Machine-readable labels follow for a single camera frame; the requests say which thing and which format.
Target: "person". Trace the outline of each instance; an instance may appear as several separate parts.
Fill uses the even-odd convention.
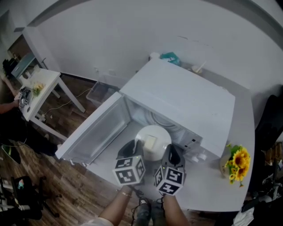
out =
[[[123,186],[98,218],[82,226],[118,226],[132,192],[129,186]],[[137,219],[134,221],[135,226],[148,226],[150,218],[152,218],[154,226],[190,226],[175,196],[163,196],[163,205],[156,201],[150,204],[146,198],[140,198],[137,210]]]
[[[20,141],[28,145],[37,154],[54,156],[57,145],[49,142],[24,119],[19,110],[18,94],[5,74],[0,70],[0,145],[2,149],[13,146],[9,140]]]

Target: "flower bouquet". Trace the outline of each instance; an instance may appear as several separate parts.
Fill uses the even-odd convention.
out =
[[[41,90],[44,88],[44,84],[42,84],[42,83],[35,83],[34,84],[34,86],[33,86],[33,88],[32,88],[32,93],[33,93],[33,95],[35,96],[35,97],[37,97],[39,94],[40,94],[40,92],[41,92]]]
[[[227,147],[231,151],[231,157],[225,164],[225,167],[229,169],[230,184],[239,181],[240,187],[243,187],[242,182],[249,171],[251,157],[245,147],[238,145],[232,147],[231,144],[228,144]]]

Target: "jeans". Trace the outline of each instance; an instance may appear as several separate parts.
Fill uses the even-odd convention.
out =
[[[153,226],[165,226],[166,220],[164,217],[164,210],[161,204],[153,202],[150,206],[142,204],[138,207],[138,215],[135,221],[135,226],[148,226],[150,218],[152,218]]]

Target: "wrist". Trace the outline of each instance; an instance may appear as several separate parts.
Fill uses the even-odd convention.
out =
[[[133,190],[129,186],[123,186],[120,191],[127,193],[128,195],[132,195]]]

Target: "chair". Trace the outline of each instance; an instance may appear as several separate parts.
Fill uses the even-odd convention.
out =
[[[282,132],[282,96],[271,95],[267,100],[261,120],[255,131],[255,156],[249,192],[258,191],[262,181],[276,171],[275,166],[265,166],[265,156],[262,150],[267,151],[272,148]]]
[[[18,189],[19,182],[23,180],[23,189]],[[20,210],[18,207],[8,209],[7,211],[0,212],[0,223],[4,225],[12,225],[23,219],[40,220],[42,217],[41,210],[43,207],[47,209],[49,213],[54,217],[59,217],[58,213],[54,213],[47,205],[46,200],[51,199],[51,196],[43,195],[43,180],[46,177],[39,179],[38,192],[35,190],[37,186],[33,186],[29,176],[20,177],[14,179],[11,177],[11,184],[13,187],[13,195],[18,200],[20,206],[29,206],[29,210]]]

